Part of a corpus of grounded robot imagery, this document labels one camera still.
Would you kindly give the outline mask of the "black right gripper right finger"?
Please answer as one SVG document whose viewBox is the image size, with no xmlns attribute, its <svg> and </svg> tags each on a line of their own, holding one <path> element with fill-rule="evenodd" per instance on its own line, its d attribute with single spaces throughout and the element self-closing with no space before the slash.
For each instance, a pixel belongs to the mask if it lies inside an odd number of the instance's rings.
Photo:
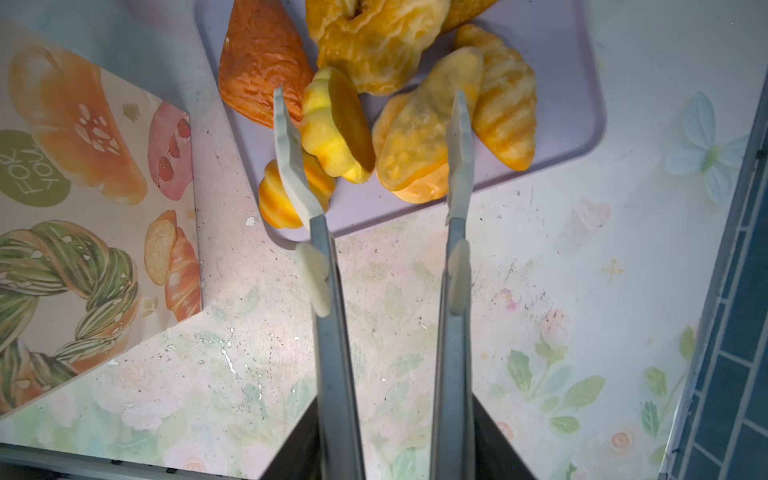
<svg viewBox="0 0 768 480">
<path fill-rule="evenodd" d="M 525 462 L 503 435 L 476 395 L 473 396 L 475 478 L 535 480 Z"/>
</svg>

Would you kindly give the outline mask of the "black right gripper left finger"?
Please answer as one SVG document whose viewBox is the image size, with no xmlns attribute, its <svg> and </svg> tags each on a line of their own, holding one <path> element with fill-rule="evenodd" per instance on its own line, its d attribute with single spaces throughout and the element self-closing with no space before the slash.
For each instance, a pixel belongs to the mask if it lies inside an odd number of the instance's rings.
<svg viewBox="0 0 768 480">
<path fill-rule="evenodd" d="M 261 480 L 320 480 L 321 429 L 314 398 L 275 454 Z"/>
</svg>

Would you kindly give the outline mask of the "metal kitchen tongs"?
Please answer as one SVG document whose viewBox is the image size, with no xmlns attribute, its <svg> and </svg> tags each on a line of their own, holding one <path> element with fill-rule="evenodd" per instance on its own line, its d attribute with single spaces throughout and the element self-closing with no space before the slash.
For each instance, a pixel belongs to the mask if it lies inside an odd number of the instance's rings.
<svg viewBox="0 0 768 480">
<path fill-rule="evenodd" d="M 362 479 L 363 449 L 335 240 L 323 208 L 308 187 L 300 135 L 288 118 L 281 88 L 274 92 L 274 139 L 283 187 L 310 234 L 309 242 L 297 245 L 296 254 L 313 315 L 320 471 L 330 479 Z M 472 479 L 476 461 L 466 220 L 475 161 L 468 103 L 461 90 L 454 96 L 447 144 L 448 237 L 440 294 L 430 476 Z"/>
</svg>

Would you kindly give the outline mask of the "printed paper bag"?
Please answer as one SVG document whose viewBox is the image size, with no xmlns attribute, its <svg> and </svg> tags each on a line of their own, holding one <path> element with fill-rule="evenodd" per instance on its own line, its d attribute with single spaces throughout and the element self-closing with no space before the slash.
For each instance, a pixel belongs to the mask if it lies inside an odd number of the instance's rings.
<svg viewBox="0 0 768 480">
<path fill-rule="evenodd" d="M 1 412 L 201 311 L 189 114 L 1 23 Z"/>
</svg>

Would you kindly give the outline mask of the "yellow oval bread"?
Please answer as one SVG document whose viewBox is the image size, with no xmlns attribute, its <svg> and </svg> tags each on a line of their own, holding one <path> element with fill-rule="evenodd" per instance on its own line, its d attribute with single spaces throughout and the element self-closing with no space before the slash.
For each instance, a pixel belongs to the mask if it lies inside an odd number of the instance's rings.
<svg viewBox="0 0 768 480">
<path fill-rule="evenodd" d="M 455 94 L 464 93 L 473 113 L 481 92 L 484 60 L 476 47 L 461 47 L 439 60 L 411 93 L 392 122 L 377 156 L 377 176 L 390 191 L 405 188 L 419 173 L 448 161 L 447 134 Z"/>
</svg>

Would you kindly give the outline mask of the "striped croissant fake bread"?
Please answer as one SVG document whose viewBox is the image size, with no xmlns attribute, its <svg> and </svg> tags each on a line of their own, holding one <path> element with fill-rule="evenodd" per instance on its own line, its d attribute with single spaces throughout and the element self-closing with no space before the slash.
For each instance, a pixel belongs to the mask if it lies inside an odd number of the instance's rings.
<svg viewBox="0 0 768 480">
<path fill-rule="evenodd" d="M 476 47 L 484 78 L 472 119 L 485 147 L 514 171 L 528 169 L 535 156 L 537 83 L 522 55 L 497 35 L 474 24 L 458 28 L 454 47 Z"/>
</svg>

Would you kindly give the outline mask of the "glazed ring donut bread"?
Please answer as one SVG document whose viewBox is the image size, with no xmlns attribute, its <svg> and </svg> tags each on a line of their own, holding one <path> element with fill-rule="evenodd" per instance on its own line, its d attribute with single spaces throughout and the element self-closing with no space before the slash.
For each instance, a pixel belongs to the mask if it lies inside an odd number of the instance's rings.
<svg viewBox="0 0 768 480">
<path fill-rule="evenodd" d="M 371 135 L 376 156 L 379 156 L 389 128 L 395 117 L 404 108 L 409 96 L 409 92 L 392 96 L 374 122 Z M 429 173 L 419 173 L 416 179 L 405 188 L 392 191 L 392 193 L 401 200 L 413 204 L 423 204 L 438 200 L 444 197 L 449 190 L 448 175 L 449 165 L 447 157 L 443 156 L 437 168 Z"/>
</svg>

